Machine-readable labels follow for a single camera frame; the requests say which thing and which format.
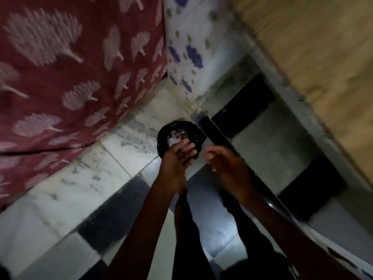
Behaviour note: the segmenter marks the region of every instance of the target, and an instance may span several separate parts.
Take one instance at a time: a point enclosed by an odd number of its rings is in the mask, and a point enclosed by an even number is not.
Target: right hand
[[[206,161],[223,180],[226,189],[241,204],[258,198],[245,161],[232,150],[224,146],[207,146]]]

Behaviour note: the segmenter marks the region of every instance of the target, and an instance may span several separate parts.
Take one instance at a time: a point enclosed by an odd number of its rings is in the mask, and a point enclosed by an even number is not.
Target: red patterned fabric
[[[161,80],[162,12],[161,0],[0,0],[0,206],[75,159]]]

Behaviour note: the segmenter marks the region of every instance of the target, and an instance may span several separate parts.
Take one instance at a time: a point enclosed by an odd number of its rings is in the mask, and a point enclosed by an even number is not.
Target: left hand
[[[194,148],[195,144],[189,143],[189,139],[185,138],[172,145],[163,155],[157,179],[161,179],[161,184],[166,184],[174,193],[184,187],[185,170],[194,163],[191,157],[197,154]]]

